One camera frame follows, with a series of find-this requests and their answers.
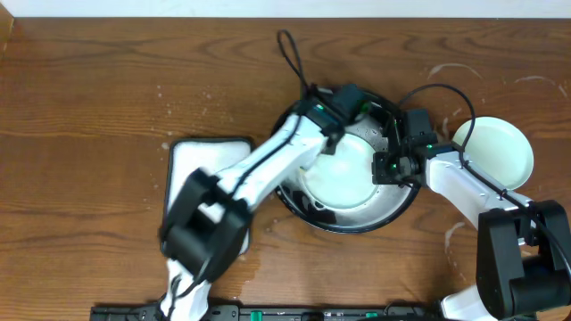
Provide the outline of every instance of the metal bowl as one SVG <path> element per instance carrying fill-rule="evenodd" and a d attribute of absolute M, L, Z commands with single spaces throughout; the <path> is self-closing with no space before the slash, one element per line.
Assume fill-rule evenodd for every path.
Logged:
<path fill-rule="evenodd" d="M 282 118 L 275 129 L 279 128 Z M 373 150 L 381 152 L 388 148 L 388 138 L 382 136 L 382 133 L 383 127 L 371 115 L 346 129 L 346 135 L 356 136 L 372 147 L 369 149 L 371 159 Z M 277 187 L 277 196 L 293 214 L 307 223 L 336 233 L 364 233 L 384 226 L 399 217 L 418 194 L 416 187 L 374 185 L 371 186 L 372 193 L 361 199 L 360 203 L 328 204 L 322 202 L 319 196 L 308 188 L 305 175 L 306 172 L 300 169 L 287 177 Z M 347 188 L 343 183 L 333 187 Z"/>

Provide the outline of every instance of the wooden table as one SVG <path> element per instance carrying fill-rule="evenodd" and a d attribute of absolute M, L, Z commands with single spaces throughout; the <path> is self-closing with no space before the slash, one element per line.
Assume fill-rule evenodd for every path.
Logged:
<path fill-rule="evenodd" d="M 479 115 L 529 138 L 534 173 L 518 191 L 571 210 L 568 21 L 19 19 L 0 69 L 3 320 L 87 320 L 96 303 L 164 293 L 163 147 L 189 136 L 268 138 L 299 88 L 277 50 L 281 28 L 298 38 L 310 81 L 351 81 L 393 100 L 430 82 L 460 87 Z M 408 107 L 419 106 L 443 136 L 469 116 L 442 90 Z M 391 225 L 334 235 L 270 197 L 252 248 L 211 296 L 345 307 L 442 298 L 474 282 L 469 223 L 444 250 L 459 222 L 443 197 L 422 191 Z"/>

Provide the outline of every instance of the black cable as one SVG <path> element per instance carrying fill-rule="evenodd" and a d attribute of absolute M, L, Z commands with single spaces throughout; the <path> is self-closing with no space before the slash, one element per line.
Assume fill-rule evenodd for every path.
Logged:
<path fill-rule="evenodd" d="M 553 246 L 555 247 L 555 249 L 557 250 L 557 252 L 559 252 L 559 255 L 561 256 L 561 259 L 563 260 L 563 263 L 565 264 L 566 267 L 566 272 L 567 272 L 567 276 L 569 278 L 569 282 L 571 282 L 571 265 L 569 265 L 569 262 L 571 261 L 569 259 L 569 257 L 567 256 L 567 254 L 564 252 L 563 247 L 561 246 L 561 244 L 559 243 L 559 241 L 557 240 L 557 238 L 555 237 L 555 235 L 553 235 L 553 233 L 549 230 L 549 228 L 547 228 L 535 215 L 534 213 L 532 213 L 532 211 L 530 211 L 529 207 L 533 206 L 533 204 L 528 204 L 528 206 L 525 206 L 524 204 L 522 204 L 521 202 L 519 202 L 518 200 L 516 200 L 515 198 L 511 197 L 509 195 L 509 191 L 507 189 L 500 189 L 499 187 L 497 187 L 496 185 L 494 185 L 493 183 L 491 183 L 490 181 L 488 181 L 487 179 L 485 179 L 484 177 L 482 177 L 480 174 L 478 174 L 475 170 L 473 170 L 470 166 L 469 166 L 469 161 L 468 160 L 464 160 L 464 151 L 466 150 L 466 146 L 468 145 L 468 140 L 470 139 L 470 137 L 472 136 L 472 132 L 474 131 L 474 126 L 476 124 L 476 111 L 474 109 L 474 105 L 472 105 L 472 102 L 470 102 L 469 98 L 462 93 L 458 88 L 454 87 L 454 86 L 450 86 L 450 85 L 446 85 L 446 84 L 429 84 L 429 85 L 424 85 L 424 86 L 420 86 L 414 90 L 412 90 L 411 92 L 409 92 L 408 94 L 406 94 L 404 96 L 404 98 L 402 98 L 399 103 L 397 104 L 397 106 L 400 108 L 407 100 L 409 100 L 414 94 L 428 89 L 428 88 L 432 88 L 432 87 L 442 87 L 442 88 L 446 88 L 446 89 L 450 89 L 451 91 L 455 92 L 456 94 L 460 95 L 462 97 L 462 99 L 464 99 L 464 101 L 466 102 L 466 104 L 468 105 L 468 108 L 470 109 L 470 117 L 471 117 L 471 121 L 470 121 L 470 128 L 468 129 L 468 132 L 466 134 L 466 137 L 464 138 L 464 142 L 462 142 L 460 151 L 459 151 L 459 162 L 461 164 L 461 166 L 463 168 L 465 168 L 470 174 L 472 174 L 475 178 L 477 178 L 478 180 L 480 180 L 482 183 L 484 183 L 486 186 L 490 187 L 490 189 L 492 189 L 495 193 L 497 193 L 501 198 L 504 198 L 506 201 L 511 202 L 512 204 L 516 205 L 520 210 L 522 210 L 536 225 L 536 227 L 540 230 L 540 232 L 542 232 L 543 235 L 545 235 L 545 237 L 549 240 L 549 242 L 551 244 L 553 244 Z"/>
<path fill-rule="evenodd" d="M 182 275 L 176 275 L 175 277 L 172 278 L 172 281 L 170 281 L 170 293 L 172 295 L 172 299 L 170 299 L 170 307 L 169 307 L 169 313 L 167 314 L 167 321 L 170 321 L 170 318 L 172 317 L 172 312 L 175 311 L 175 303 L 177 302 L 178 299 L 177 290 L 181 278 Z"/>
<path fill-rule="evenodd" d="M 153 303 L 145 304 L 145 305 L 142 305 L 142 306 L 139 306 L 139 307 L 135 307 L 135 308 L 130 309 L 130 310 L 125 314 L 125 317 L 124 317 L 124 320 L 123 320 L 123 321 L 129 321 L 129 317 L 135 317 L 135 318 L 136 318 L 136 321 L 141 321 L 141 319 L 139 318 L 139 317 L 140 317 L 140 314 L 141 314 L 141 312 L 140 312 L 141 309 L 146 309 L 146 308 L 149 308 L 149 307 L 155 307 L 155 313 L 158 312 L 158 311 L 161 309 L 161 302 L 162 302 L 162 300 L 164 300 L 164 297 L 165 297 L 166 295 L 167 295 L 167 293 L 164 293 L 157 301 L 155 301 L 155 302 L 153 302 Z M 137 310 L 137 315 L 136 315 L 136 316 L 135 316 L 135 315 L 131 315 L 131 313 L 133 313 L 135 310 Z"/>
<path fill-rule="evenodd" d="M 184 290 L 181 294 L 177 295 L 177 299 L 181 299 L 186 297 L 190 292 L 192 292 L 198 284 L 201 284 L 206 278 L 204 275 L 206 274 L 206 268 L 209 267 L 211 262 L 211 258 L 208 258 L 204 261 L 203 266 L 200 268 L 200 271 L 194 278 L 194 281 Z"/>
<path fill-rule="evenodd" d="M 397 307 L 393 307 L 393 305 L 395 305 L 395 304 L 397 304 L 397 303 L 402 304 L 402 306 L 399 306 L 399 308 L 402 308 L 402 307 L 411 308 L 411 309 L 412 309 L 412 312 L 414 313 L 414 315 L 415 315 L 416 317 L 420 317 L 420 316 L 418 315 L 417 310 L 415 309 L 415 306 L 414 306 L 413 304 L 407 302 L 406 300 L 394 300 L 394 301 L 389 302 L 389 304 L 387 304 L 386 307 L 383 309 L 383 316 L 384 316 L 384 317 L 388 317 L 388 316 L 389 316 L 389 310 L 390 310 L 391 308 L 397 308 Z"/>
<path fill-rule="evenodd" d="M 295 67 L 295 65 L 292 63 L 292 60 L 289 58 L 289 56 L 286 53 L 286 50 L 284 48 L 284 44 L 282 43 L 282 35 L 285 35 L 287 37 L 287 39 L 289 40 L 290 46 L 292 47 L 292 50 L 294 51 L 294 56 L 295 56 L 295 61 L 297 63 L 297 67 Z M 300 58 L 300 53 L 297 50 L 297 45 L 295 45 L 294 37 L 292 36 L 292 34 L 289 33 L 289 31 L 287 31 L 285 29 L 281 29 L 277 32 L 277 44 L 279 46 L 279 51 L 284 56 L 285 60 L 287 61 L 287 64 L 292 68 L 292 70 L 295 72 L 297 77 L 300 79 L 300 97 L 301 97 L 301 99 L 303 99 L 305 97 L 305 95 L 308 93 L 309 87 L 307 85 L 307 81 L 305 80 L 305 75 L 303 74 L 302 59 Z M 256 161 L 250 168 L 248 168 L 243 173 L 243 175 L 240 177 L 240 179 L 238 179 L 238 182 L 236 183 L 236 185 L 234 185 L 234 190 L 230 194 L 230 197 L 234 196 L 234 194 L 236 193 L 238 188 L 244 183 L 246 178 L 248 178 L 250 176 L 250 174 L 252 174 L 254 172 L 254 170 L 256 170 L 264 161 L 267 161 L 276 152 L 278 152 L 279 150 L 284 148 L 284 146 L 286 146 L 287 144 L 289 144 L 292 141 L 292 138 L 294 138 L 295 132 L 297 132 L 297 129 L 299 128 L 301 122 L 302 122 L 302 115 L 298 115 L 298 119 L 295 122 L 295 126 L 294 126 L 294 129 L 292 130 L 292 133 L 285 139 L 284 142 L 282 142 L 280 145 L 278 145 L 276 148 L 274 148 L 271 152 L 267 153 L 260 160 Z"/>
<path fill-rule="evenodd" d="M 297 63 L 297 67 L 295 67 L 295 65 L 292 63 L 292 60 L 289 59 L 289 56 L 286 53 L 284 44 L 282 43 L 282 35 L 285 35 L 289 40 L 289 45 L 292 47 L 292 50 L 294 51 L 295 63 Z M 300 79 L 300 99 L 303 99 L 305 93 L 307 93 L 309 89 L 309 86 L 307 84 L 307 81 L 305 80 L 305 75 L 303 74 L 302 58 L 300 58 L 300 53 L 297 50 L 297 45 L 295 44 L 294 36 L 292 36 L 292 34 L 288 30 L 281 29 L 276 34 L 276 40 L 277 40 L 277 46 L 279 47 L 279 52 L 282 53 L 282 56 L 284 56 L 287 64 L 292 68 L 297 77 Z"/>

